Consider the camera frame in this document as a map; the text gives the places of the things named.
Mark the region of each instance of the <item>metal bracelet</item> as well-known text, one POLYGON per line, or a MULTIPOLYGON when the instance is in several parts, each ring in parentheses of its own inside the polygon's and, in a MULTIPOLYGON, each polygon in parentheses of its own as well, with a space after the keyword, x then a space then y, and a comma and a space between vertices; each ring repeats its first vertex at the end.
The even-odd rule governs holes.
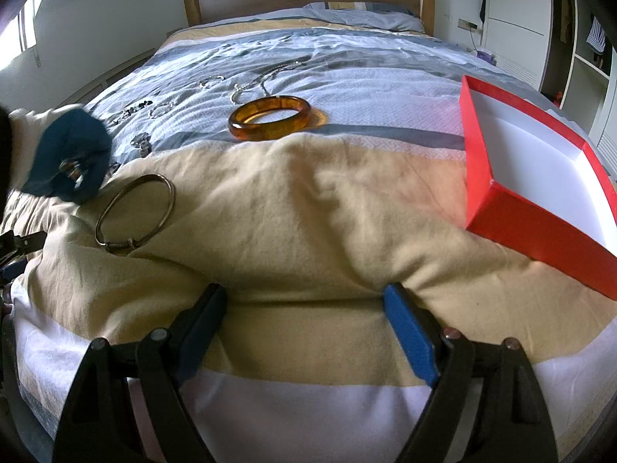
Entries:
POLYGON ((96 222, 96 229, 94 230, 94 238, 96 239, 96 243, 98 243, 101 247, 105 247, 105 250, 111 253, 114 253, 118 250, 125 250, 128 248, 130 250, 135 250, 136 248, 141 247, 163 228, 163 226, 169 219, 172 210, 174 209, 175 202, 176 188, 174 184, 165 176, 162 176, 160 174, 145 174, 144 176, 137 177, 136 179, 129 182, 124 188, 119 191, 119 193, 115 197, 113 197, 112 201, 109 202, 109 205, 107 205, 107 207, 99 217, 99 220, 96 222), (167 206, 167 210, 165 211, 165 214, 163 214, 163 217, 158 221, 158 223, 150 233, 147 233, 138 240, 129 238, 128 240, 125 240, 123 242, 106 242, 103 238, 103 232, 101 232, 101 226, 103 224, 103 220, 105 219, 107 214, 109 214, 109 211, 112 210, 113 206, 117 204, 120 199, 124 195, 129 193, 132 189, 135 189, 139 185, 150 181, 160 181, 164 182, 167 185, 167 189, 169 191, 169 205, 167 206))

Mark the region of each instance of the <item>blue gripper pad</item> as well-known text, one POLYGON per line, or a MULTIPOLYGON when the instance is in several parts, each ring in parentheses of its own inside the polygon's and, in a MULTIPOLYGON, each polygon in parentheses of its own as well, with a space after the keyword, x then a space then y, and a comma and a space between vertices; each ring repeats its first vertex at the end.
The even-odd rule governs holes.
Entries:
POLYGON ((435 348, 405 298, 405 288, 390 284, 384 291, 384 311, 413 373, 433 387, 439 379, 435 348))

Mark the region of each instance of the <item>electrical outlet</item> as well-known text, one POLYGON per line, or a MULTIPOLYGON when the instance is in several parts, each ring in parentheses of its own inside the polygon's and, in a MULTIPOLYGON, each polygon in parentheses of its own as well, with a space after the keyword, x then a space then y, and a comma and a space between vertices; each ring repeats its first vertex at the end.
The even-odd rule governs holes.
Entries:
POLYGON ((477 24, 470 21, 464 21, 463 19, 459 19, 459 28, 464 29, 465 31, 472 31, 474 33, 480 32, 480 30, 477 29, 477 24))

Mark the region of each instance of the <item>blue cloth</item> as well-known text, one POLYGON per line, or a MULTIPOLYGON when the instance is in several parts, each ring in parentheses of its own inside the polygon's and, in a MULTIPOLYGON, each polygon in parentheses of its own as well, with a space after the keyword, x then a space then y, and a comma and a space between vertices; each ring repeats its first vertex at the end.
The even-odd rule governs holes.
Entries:
POLYGON ((42 133, 28 180, 22 191, 56 196, 81 204, 97 195, 111 155, 112 139, 100 120, 82 109, 70 110, 42 133), (63 161, 77 161, 82 179, 59 171, 63 161))

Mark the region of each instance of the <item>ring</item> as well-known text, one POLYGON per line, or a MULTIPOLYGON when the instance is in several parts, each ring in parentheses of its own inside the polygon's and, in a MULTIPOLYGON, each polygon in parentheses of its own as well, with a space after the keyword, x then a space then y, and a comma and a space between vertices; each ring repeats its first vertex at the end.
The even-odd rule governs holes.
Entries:
POLYGON ((292 95, 262 97, 243 104, 229 117, 229 132, 241 140, 272 140, 305 128, 309 123, 310 104, 292 95), (248 120, 274 110, 295 110, 289 118, 266 123, 248 123, 248 120))
POLYGON ((108 252, 116 252, 118 250, 125 250, 130 248, 131 250, 135 250, 138 247, 144 245, 147 241, 149 241, 154 235, 156 235, 161 228, 165 225, 166 221, 169 219, 172 210, 174 209, 174 204, 176 202, 176 188, 174 184, 167 179, 165 176, 160 174, 145 174, 144 176, 137 177, 136 179, 129 182, 124 188, 122 188, 119 193, 113 197, 112 201, 109 202, 109 205, 105 208, 99 220, 96 222, 96 229, 94 230, 94 238, 96 239, 96 243, 101 247, 105 247, 105 250, 108 252), (103 225, 103 220, 109 214, 109 211, 112 210, 113 206, 118 203, 118 201, 130 192, 132 189, 137 188, 139 185, 144 184, 149 181, 160 181, 164 182, 167 185, 167 189, 169 191, 169 205, 167 206, 167 210, 163 217, 158 221, 154 229, 147 233, 147 235, 142 238, 135 240, 133 238, 129 238, 123 242, 106 242, 103 238, 103 232, 101 232, 101 226, 103 225))

